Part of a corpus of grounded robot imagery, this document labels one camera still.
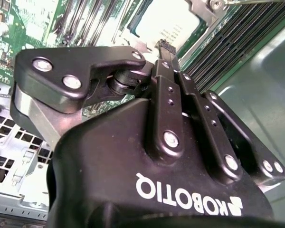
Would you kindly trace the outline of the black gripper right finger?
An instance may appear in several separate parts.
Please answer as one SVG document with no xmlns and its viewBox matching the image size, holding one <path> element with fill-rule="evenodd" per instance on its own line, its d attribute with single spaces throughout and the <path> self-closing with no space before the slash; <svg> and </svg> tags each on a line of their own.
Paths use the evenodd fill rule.
<svg viewBox="0 0 285 228">
<path fill-rule="evenodd" d="M 198 140 L 208 172 L 218 181 L 231 184 L 244 175 L 257 186 L 285 181 L 285 167 L 235 112 L 216 94 L 200 93 L 193 79 L 172 61 L 184 106 L 197 119 Z"/>
</svg>

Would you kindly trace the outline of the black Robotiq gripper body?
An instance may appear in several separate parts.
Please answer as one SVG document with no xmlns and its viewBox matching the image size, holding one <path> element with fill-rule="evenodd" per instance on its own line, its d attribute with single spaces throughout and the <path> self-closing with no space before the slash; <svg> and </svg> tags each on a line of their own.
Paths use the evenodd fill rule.
<svg viewBox="0 0 285 228">
<path fill-rule="evenodd" d="M 202 159 L 192 120 L 172 165 L 144 149 L 149 102 L 124 104 L 68 131 L 48 168 L 48 228 L 241 228 L 266 226 L 273 210 L 244 173 L 221 183 Z"/>
</svg>

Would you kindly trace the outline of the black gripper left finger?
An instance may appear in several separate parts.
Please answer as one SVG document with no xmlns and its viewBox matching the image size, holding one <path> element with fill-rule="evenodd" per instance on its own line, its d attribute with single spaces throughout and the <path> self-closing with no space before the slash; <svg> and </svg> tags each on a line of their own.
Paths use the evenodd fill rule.
<svg viewBox="0 0 285 228">
<path fill-rule="evenodd" d="M 174 164 L 184 154 L 181 91 L 172 53 L 149 62 L 129 46 L 27 49 L 15 61 L 13 114 L 52 146 L 53 164 L 98 154 L 146 154 Z"/>
</svg>

